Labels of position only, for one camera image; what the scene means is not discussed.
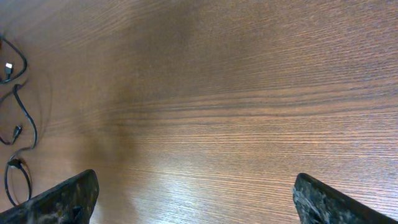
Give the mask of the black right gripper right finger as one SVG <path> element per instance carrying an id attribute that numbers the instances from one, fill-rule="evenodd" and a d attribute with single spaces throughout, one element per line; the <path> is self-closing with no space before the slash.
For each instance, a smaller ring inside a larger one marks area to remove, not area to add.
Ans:
<path id="1" fill-rule="evenodd" d="M 396 220 L 306 173 L 299 173 L 296 177 L 293 201 L 301 223 L 397 224 Z"/>

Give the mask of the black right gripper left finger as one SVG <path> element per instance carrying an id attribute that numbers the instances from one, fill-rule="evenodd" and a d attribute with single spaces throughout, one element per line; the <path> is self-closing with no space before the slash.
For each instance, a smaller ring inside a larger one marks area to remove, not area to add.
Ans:
<path id="1" fill-rule="evenodd" d="M 88 169 L 2 212 L 1 223 L 87 224 L 99 191 L 96 173 Z"/>

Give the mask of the black cable gold plug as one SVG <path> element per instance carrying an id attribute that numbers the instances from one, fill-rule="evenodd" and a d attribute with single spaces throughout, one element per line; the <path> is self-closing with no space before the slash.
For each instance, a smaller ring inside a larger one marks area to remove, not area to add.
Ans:
<path id="1" fill-rule="evenodd" d="M 27 71 L 25 55 L 1 34 L 1 84 L 20 80 Z"/>

